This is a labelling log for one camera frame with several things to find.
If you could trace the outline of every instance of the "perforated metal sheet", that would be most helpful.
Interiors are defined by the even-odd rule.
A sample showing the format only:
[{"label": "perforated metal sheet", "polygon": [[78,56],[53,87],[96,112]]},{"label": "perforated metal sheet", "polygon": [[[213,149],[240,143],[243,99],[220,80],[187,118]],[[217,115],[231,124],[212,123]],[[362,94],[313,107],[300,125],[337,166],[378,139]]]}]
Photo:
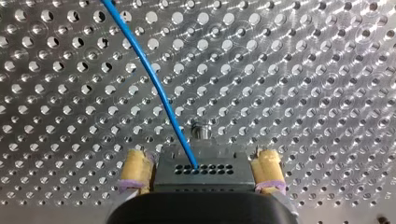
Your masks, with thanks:
[{"label": "perforated metal sheet", "polygon": [[[187,136],[277,149],[304,223],[396,221],[395,1],[115,2]],[[0,95],[9,222],[103,220],[126,149],[178,144],[99,1],[1,0]]]}]

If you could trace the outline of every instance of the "gray metal surface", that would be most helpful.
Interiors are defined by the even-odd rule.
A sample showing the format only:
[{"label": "gray metal surface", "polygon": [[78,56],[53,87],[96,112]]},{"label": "gray metal surface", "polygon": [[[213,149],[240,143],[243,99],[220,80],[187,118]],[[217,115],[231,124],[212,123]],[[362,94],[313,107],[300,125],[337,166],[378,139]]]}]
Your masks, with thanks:
[{"label": "gray metal surface", "polygon": [[[116,2],[188,137],[278,150],[304,223],[396,221],[395,1]],[[126,149],[178,145],[128,48],[99,1],[0,0],[2,220],[97,223]]]},{"label": "gray metal surface", "polygon": [[154,191],[254,191],[255,182],[245,153],[197,160],[200,167],[192,169],[188,159],[162,154],[155,174]]}]

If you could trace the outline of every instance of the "circular hole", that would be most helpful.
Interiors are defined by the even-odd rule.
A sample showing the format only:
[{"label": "circular hole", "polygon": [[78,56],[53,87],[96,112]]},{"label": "circular hole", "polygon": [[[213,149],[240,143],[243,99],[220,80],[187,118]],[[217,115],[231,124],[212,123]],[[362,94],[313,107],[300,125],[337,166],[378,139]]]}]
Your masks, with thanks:
[{"label": "circular hole", "polygon": [[378,9],[378,4],[377,3],[372,3],[369,6],[371,11],[376,11]]},{"label": "circular hole", "polygon": [[102,11],[95,11],[94,13],[93,13],[93,19],[96,21],[96,22],[104,22],[105,21],[105,19],[106,19],[106,16],[105,16],[105,13],[103,13]]},{"label": "circular hole", "polygon": [[78,22],[79,21],[79,14],[75,10],[71,10],[67,12],[67,19],[70,22]]},{"label": "circular hole", "polygon": [[33,39],[30,38],[29,36],[25,36],[25,37],[22,39],[22,44],[23,44],[23,46],[26,47],[26,48],[31,48],[31,47],[33,46],[33,44],[34,44],[34,41],[33,41]]},{"label": "circular hole", "polygon": [[26,21],[26,18],[27,18],[26,12],[24,12],[20,9],[17,9],[15,11],[15,19],[17,21]]},{"label": "circular hole", "polygon": [[361,32],[361,35],[366,37],[366,38],[369,37],[370,34],[371,34],[371,32],[369,30],[363,30],[363,32]]},{"label": "circular hole", "polygon": [[79,37],[74,37],[73,41],[72,41],[72,45],[73,47],[75,47],[76,49],[81,48],[82,46],[84,46],[84,41],[79,38]]},{"label": "circular hole", "polygon": [[346,3],[344,4],[344,10],[345,10],[345,11],[349,11],[350,9],[352,9],[352,3],[346,2]]},{"label": "circular hole", "polygon": [[55,49],[55,48],[57,48],[59,46],[59,40],[57,38],[53,37],[53,36],[50,36],[47,39],[47,45],[50,48]]},{"label": "circular hole", "polygon": [[41,20],[43,20],[44,22],[50,22],[53,21],[53,14],[52,12],[48,11],[48,10],[43,10],[41,12]]},{"label": "circular hole", "polygon": [[103,37],[100,37],[98,39],[97,45],[100,49],[106,49],[108,47],[108,40]]},{"label": "circular hole", "polygon": [[393,38],[395,36],[395,32],[392,30],[387,31],[387,37],[388,38]]}]

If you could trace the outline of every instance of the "blue wire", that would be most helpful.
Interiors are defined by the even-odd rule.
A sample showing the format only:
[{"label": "blue wire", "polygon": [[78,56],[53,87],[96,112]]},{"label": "blue wire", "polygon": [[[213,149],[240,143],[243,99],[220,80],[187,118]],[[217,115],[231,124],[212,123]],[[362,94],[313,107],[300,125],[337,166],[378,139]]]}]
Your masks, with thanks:
[{"label": "blue wire", "polygon": [[180,127],[178,126],[175,113],[172,110],[172,106],[169,105],[168,97],[166,96],[163,86],[161,85],[161,81],[158,79],[157,75],[155,74],[154,70],[152,69],[151,64],[149,63],[149,60],[146,57],[145,52],[140,47],[139,42],[132,34],[129,27],[122,20],[120,13],[117,11],[117,9],[114,7],[114,5],[111,3],[111,0],[101,0],[101,1],[105,5],[107,11],[110,13],[111,17],[114,19],[116,24],[120,27],[120,29],[124,33],[125,37],[128,39],[129,43],[132,45],[134,52],[136,52],[137,56],[139,57],[140,61],[143,64],[143,66],[145,67],[146,71],[148,72],[148,75],[151,78],[152,84],[154,84],[154,87],[155,87],[155,89],[157,89],[158,95],[160,96],[160,99],[163,102],[163,107],[165,108],[166,114],[168,114],[168,117],[172,123],[172,126],[175,130],[178,140],[180,141],[180,144],[183,146],[184,151],[186,152],[186,155],[189,158],[191,165],[194,168],[198,168],[198,163],[194,157],[194,154],[191,151],[190,145],[187,142],[187,139],[184,136],[183,132],[180,130]]}]

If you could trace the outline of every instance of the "blue cable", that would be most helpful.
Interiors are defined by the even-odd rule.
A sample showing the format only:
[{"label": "blue cable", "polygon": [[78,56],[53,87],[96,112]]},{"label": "blue cable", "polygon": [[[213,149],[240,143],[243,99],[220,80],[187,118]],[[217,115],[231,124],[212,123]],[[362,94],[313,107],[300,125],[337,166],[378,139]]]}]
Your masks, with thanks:
[{"label": "blue cable", "polygon": [[198,168],[198,163],[194,157],[194,154],[191,151],[190,145],[187,142],[187,139],[184,136],[183,132],[180,130],[180,127],[178,126],[177,119],[176,119],[175,113],[173,112],[172,106],[169,105],[168,97],[166,96],[163,86],[161,85],[161,81],[158,79],[157,75],[155,74],[154,70],[152,69],[151,64],[149,63],[149,60],[146,57],[145,52],[140,47],[139,42],[132,34],[129,27],[122,20],[120,13],[117,11],[117,9],[114,7],[114,5],[111,3],[111,0],[101,0],[101,1],[105,5],[107,11],[110,13],[111,17],[114,19],[116,24],[120,27],[120,29],[124,33],[125,37],[128,39],[129,43],[132,45],[134,52],[137,54],[137,56],[139,57],[140,61],[143,64],[143,66],[145,67],[146,71],[148,72],[148,75],[151,78],[152,84],[154,84],[154,87],[155,87],[155,89],[157,89],[158,95],[160,96],[160,99],[163,102],[163,107],[165,108],[166,114],[168,115],[168,117],[172,123],[172,127],[175,130],[175,133],[177,135],[178,140],[180,141],[180,144],[183,146],[184,151],[186,152],[186,155],[189,158],[191,165],[195,169]]}]

